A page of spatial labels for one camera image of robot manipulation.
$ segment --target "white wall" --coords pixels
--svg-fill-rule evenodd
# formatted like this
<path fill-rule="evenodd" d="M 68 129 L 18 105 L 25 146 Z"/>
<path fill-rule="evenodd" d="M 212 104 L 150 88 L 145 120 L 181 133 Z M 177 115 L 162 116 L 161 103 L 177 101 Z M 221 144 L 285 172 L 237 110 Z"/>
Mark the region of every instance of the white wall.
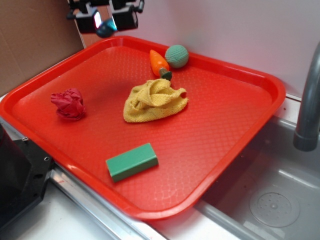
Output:
<path fill-rule="evenodd" d="M 274 75 L 301 97 L 320 41 L 319 0 L 145 0 L 129 35 Z"/>

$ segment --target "black device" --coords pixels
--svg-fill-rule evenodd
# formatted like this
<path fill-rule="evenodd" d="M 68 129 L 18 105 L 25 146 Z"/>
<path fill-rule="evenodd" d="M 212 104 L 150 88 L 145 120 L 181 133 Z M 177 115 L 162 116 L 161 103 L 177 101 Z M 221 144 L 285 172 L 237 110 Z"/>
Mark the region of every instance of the black device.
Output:
<path fill-rule="evenodd" d="M 138 28 L 137 13 L 142 13 L 145 1 L 140 0 L 69 0 L 70 12 L 67 19 L 76 20 L 80 33 L 96 33 L 101 38 L 108 38 L 116 31 Z M 98 6 L 111 7 L 112 17 L 102 21 Z"/>
<path fill-rule="evenodd" d="M 32 140 L 13 141 L 0 124 L 0 231 L 42 201 L 52 165 Z"/>

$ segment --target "yellow knitted towel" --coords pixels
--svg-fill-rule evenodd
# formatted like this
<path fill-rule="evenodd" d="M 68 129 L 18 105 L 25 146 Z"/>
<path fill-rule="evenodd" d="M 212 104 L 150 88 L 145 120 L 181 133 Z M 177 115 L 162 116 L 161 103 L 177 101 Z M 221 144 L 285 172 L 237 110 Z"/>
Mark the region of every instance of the yellow knitted towel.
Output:
<path fill-rule="evenodd" d="M 148 80 L 135 86 L 125 101 L 123 117 L 128 123 L 143 123 L 179 113 L 187 105 L 184 88 L 174 90 L 166 79 Z"/>

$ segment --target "red tray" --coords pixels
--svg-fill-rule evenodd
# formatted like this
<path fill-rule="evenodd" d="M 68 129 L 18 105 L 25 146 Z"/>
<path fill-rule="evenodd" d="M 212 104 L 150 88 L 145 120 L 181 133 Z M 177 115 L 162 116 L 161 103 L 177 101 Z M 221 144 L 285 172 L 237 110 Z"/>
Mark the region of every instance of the red tray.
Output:
<path fill-rule="evenodd" d="M 192 206 L 285 99 L 275 77 L 190 53 L 172 69 L 189 98 L 180 113 L 145 123 L 123 119 L 134 86 L 156 79 L 149 51 L 167 46 L 126 36 L 102 40 L 11 91 L 0 115 L 125 213 L 163 219 Z M 77 88 L 86 116 L 56 115 L 52 93 Z M 106 160 L 151 143 L 159 165 L 114 183 Z"/>

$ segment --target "cardboard box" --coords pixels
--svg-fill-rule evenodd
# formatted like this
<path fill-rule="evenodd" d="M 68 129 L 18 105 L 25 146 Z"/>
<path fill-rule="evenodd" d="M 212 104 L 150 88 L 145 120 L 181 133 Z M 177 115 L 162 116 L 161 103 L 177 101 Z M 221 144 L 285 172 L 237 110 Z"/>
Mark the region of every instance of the cardboard box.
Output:
<path fill-rule="evenodd" d="M 67 0 L 1 0 L 0 96 L 84 48 Z"/>

